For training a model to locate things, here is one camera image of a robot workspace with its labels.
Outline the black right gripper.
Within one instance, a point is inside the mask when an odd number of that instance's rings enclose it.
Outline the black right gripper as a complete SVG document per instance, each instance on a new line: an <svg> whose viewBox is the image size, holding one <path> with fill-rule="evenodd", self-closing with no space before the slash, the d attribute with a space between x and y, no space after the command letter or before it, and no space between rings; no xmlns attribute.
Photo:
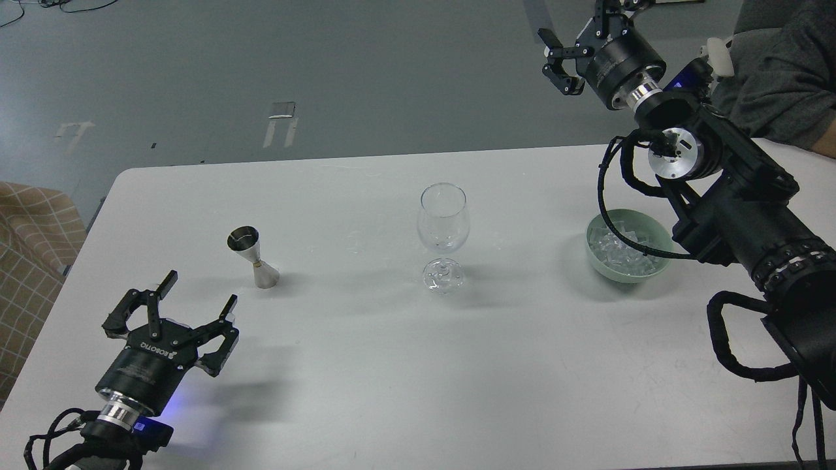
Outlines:
<svg viewBox="0 0 836 470"><path fill-rule="evenodd" d="M666 73L660 54L632 29L632 18L653 6L654 1L595 1L593 27L582 30L572 47L562 45L551 29L538 29L546 58L541 72L563 95L580 95L587 82L607 109L624 109L631 89ZM606 44L596 49L598 40Z"/></svg>

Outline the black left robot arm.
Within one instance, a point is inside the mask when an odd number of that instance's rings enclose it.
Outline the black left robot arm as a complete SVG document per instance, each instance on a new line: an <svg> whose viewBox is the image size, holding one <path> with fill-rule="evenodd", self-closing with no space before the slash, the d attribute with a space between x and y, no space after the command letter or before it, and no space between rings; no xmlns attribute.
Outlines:
<svg viewBox="0 0 836 470"><path fill-rule="evenodd" d="M24 447L28 468L36 468L33 446L44 443L42 466L68 469L90 458L126 469L140 469L144 456L167 446L173 429L158 422L186 373L197 367L217 377L238 343L230 296L217 319L197 328L159 315L159 303L175 285L170 271L156 289L128 290L104 323L108 338L125 345L95 391L100 411L63 411L44 434L31 435Z"/></svg>

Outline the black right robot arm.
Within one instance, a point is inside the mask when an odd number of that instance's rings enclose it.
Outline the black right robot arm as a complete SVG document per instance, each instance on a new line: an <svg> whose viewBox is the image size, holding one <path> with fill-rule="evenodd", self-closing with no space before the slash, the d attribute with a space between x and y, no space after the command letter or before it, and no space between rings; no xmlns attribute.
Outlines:
<svg viewBox="0 0 836 470"><path fill-rule="evenodd" d="M750 298L717 292L707 304L713 350L720 365L755 382L798 378L795 428L812 402L817 464L828 468L823 408L834 408L834 250L788 208L798 193L783 169L709 101L711 87L733 68L725 44L710 39L701 55L666 86L666 63L639 34L635 18L652 1L597 1L593 15L563 45L550 29L541 69L565 95L594 90L610 110L631 110L637 129L616 136L598 167L600 216L611 231L604 181L614 158L624 181L645 196L668 200L677 214L672 239L683 253L627 241L645 255L742 265L762 293ZM762 314L762 324L788 357L777 367L747 367L732 354L724 306Z"/></svg>

